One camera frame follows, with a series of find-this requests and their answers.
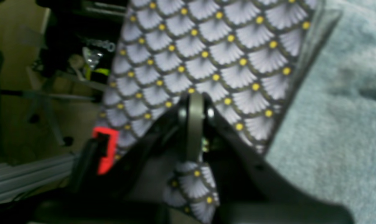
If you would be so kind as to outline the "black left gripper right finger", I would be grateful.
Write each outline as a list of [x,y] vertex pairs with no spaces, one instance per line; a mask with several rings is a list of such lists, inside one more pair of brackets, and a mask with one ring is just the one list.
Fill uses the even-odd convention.
[[342,204],[319,199],[294,186],[248,146],[204,94],[203,156],[216,182],[220,206],[214,224],[353,224]]

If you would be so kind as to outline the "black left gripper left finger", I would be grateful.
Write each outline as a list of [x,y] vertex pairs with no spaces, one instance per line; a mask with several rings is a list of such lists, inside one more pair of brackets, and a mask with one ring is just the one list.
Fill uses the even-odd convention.
[[45,224],[172,224],[163,197],[178,165],[197,165],[202,150],[204,99],[184,95],[108,168],[102,161],[110,134],[89,140],[69,186],[33,212]]

